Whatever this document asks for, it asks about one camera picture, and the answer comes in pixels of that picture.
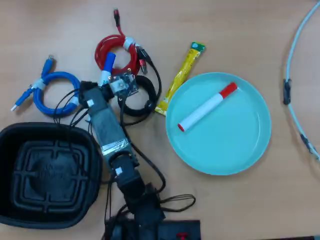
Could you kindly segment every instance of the zip tie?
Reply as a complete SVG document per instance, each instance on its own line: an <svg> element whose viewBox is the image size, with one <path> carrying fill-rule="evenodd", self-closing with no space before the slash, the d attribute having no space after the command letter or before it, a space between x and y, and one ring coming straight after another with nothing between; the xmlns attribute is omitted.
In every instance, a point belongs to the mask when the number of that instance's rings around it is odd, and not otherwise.
<svg viewBox="0 0 320 240"><path fill-rule="evenodd" d="M130 36L126 36L125 37L125 41L124 41L124 44L123 44L123 48L126 50L126 51L129 51L129 47L131 45L135 45L136 44L136 41L130 37Z"/></svg>
<svg viewBox="0 0 320 240"><path fill-rule="evenodd" d="M99 87L102 87L103 85L107 84L109 82L110 76L111 76L111 72L108 72L106 70L102 70L100 81L98 83Z"/></svg>
<svg viewBox="0 0 320 240"><path fill-rule="evenodd" d="M79 98L77 96L73 96L70 99L69 103L72 103L72 104L75 104L75 105L79 106Z"/></svg>
<svg viewBox="0 0 320 240"><path fill-rule="evenodd" d="M39 79L37 79L33 84L32 87L33 89L40 89L40 90L44 90L46 87L46 84L44 82L44 80L40 77Z"/></svg>

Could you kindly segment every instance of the yellow wrapper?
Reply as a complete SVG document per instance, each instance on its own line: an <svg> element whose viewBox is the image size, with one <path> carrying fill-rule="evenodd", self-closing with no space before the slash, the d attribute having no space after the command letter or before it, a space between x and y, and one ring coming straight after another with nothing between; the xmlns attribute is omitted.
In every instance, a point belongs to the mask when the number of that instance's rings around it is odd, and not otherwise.
<svg viewBox="0 0 320 240"><path fill-rule="evenodd" d="M168 92L166 93L165 98L155 108L155 111L157 113L160 113L164 116L167 115L167 109L171 98L178 90L178 88L186 81L195 60L201 55L202 52L205 51L205 49L206 46L204 44L196 41L191 43L189 52L185 57L179 72L175 76Z"/></svg>

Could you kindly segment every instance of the black base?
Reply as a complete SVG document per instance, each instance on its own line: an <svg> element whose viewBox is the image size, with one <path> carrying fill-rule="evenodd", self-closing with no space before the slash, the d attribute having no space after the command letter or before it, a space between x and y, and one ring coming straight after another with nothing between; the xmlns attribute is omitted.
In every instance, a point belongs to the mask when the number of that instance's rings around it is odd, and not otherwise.
<svg viewBox="0 0 320 240"><path fill-rule="evenodd" d="M111 240L201 240L200 221L167 220L154 227L143 228L133 220L123 220L115 226Z"/></svg>

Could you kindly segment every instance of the black strap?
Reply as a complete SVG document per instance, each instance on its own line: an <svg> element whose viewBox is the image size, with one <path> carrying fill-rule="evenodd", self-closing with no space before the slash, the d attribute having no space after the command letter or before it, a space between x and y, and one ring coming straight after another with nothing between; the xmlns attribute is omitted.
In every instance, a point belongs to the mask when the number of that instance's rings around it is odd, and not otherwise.
<svg viewBox="0 0 320 240"><path fill-rule="evenodd" d="M155 105L157 103L157 94L153 83L146 76L138 75L135 77L136 84L139 87L142 87L149 95L149 100L146 101L145 105L141 109L132 109L124 104L124 113L132 116L132 117L141 117L146 114L149 114L155 109ZM123 105L123 99L118 97L118 104L121 108Z"/></svg>

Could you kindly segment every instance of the coiled cable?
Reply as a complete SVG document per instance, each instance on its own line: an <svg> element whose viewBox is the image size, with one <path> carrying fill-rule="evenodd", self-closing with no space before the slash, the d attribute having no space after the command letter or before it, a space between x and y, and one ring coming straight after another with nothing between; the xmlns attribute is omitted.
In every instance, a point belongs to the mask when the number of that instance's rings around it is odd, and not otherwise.
<svg viewBox="0 0 320 240"><path fill-rule="evenodd" d="M53 116L63 116L63 115L69 115L71 114L79 105L78 100L78 92L76 91L74 93L74 96L72 99L70 99L70 102L62 108L54 109L49 108L44 105L43 103L43 90L51 81L56 79L68 79L75 90L79 89L80 82L79 80L72 74L64 71L56 71L56 72L50 72L52 66L54 63L54 59L52 56L49 56L49 58L45 61L41 78L39 78L37 81L34 82L23 94L22 96L15 102L15 105L13 108L11 108L11 111L14 111L18 106L20 106L32 93L33 93L33 101L36 107L44 114L49 115L51 117Z"/></svg>

